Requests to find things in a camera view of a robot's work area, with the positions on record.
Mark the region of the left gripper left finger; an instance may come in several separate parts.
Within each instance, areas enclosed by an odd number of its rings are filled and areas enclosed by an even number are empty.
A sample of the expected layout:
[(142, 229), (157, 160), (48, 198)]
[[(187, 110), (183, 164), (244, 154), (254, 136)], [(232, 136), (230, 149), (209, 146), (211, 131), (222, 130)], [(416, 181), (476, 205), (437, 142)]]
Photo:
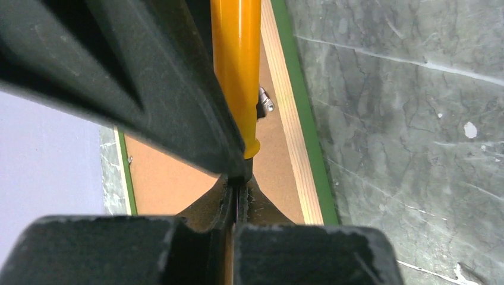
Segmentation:
[(177, 216), (44, 216), (19, 236), (2, 284), (223, 284), (235, 185), (219, 178)]

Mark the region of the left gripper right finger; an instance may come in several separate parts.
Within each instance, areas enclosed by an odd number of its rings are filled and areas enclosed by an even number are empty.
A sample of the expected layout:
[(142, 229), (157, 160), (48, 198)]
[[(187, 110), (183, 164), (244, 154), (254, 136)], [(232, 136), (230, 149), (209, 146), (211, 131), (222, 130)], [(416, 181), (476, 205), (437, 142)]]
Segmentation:
[(234, 180), (235, 284), (403, 284), (395, 252), (381, 231), (361, 226), (287, 224), (274, 205), (257, 220), (252, 181)]

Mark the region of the orange handled screwdriver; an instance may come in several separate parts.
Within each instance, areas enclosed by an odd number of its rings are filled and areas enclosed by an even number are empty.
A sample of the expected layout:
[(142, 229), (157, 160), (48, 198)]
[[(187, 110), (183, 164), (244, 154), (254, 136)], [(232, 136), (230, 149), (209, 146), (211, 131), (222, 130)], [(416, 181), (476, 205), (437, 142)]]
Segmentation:
[(244, 158), (260, 150), (256, 138), (259, 102), (261, 2), (210, 2), (213, 61), (226, 102), (245, 144)]

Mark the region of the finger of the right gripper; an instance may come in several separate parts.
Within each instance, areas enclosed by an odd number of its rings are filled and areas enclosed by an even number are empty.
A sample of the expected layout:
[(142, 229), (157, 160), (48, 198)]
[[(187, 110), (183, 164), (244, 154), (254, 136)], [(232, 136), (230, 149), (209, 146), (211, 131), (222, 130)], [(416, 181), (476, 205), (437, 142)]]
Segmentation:
[(2, 1), (1, 90), (250, 179), (211, 43), (209, 1)]

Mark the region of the green wooden picture frame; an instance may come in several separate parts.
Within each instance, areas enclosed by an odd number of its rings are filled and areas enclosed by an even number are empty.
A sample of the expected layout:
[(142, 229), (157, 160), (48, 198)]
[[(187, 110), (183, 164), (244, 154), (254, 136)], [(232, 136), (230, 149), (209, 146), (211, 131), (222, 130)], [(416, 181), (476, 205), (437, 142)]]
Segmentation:
[[(263, 193), (292, 221), (337, 224), (285, 2), (263, 1), (261, 18), (260, 81), (275, 109), (259, 122), (256, 179)], [(177, 214), (216, 182), (119, 130), (114, 130), (114, 138), (120, 213)]]

